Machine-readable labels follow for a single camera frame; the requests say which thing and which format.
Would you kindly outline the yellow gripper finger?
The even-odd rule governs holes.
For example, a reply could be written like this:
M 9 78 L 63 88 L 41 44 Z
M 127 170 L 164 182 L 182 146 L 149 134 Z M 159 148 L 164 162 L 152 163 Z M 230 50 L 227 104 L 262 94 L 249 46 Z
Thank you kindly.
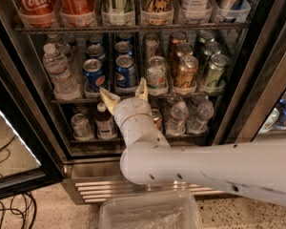
M 113 115 L 117 105 L 121 102 L 121 98 L 116 94 L 110 93 L 104 88 L 100 88 L 99 92 L 109 112 Z
M 145 101 L 148 100 L 147 81 L 144 77 L 140 79 L 139 85 L 135 91 L 135 96 Z

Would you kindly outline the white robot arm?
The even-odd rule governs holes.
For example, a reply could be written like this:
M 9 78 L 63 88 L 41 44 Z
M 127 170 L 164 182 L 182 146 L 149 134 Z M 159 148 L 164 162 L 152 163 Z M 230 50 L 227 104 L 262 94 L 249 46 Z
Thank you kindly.
M 145 79 L 124 100 L 104 88 L 99 92 L 124 138 L 120 169 L 128 181 L 182 181 L 286 206 L 286 138 L 174 148 L 153 123 Z

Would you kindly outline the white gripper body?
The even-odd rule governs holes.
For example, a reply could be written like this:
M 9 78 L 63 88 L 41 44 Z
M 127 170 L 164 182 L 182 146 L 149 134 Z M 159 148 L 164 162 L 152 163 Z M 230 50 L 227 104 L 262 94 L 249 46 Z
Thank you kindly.
M 151 105 L 148 101 L 137 97 L 131 97 L 122 100 L 115 108 L 114 120 L 121 127 L 129 118 L 136 115 L 149 115 L 151 113 Z

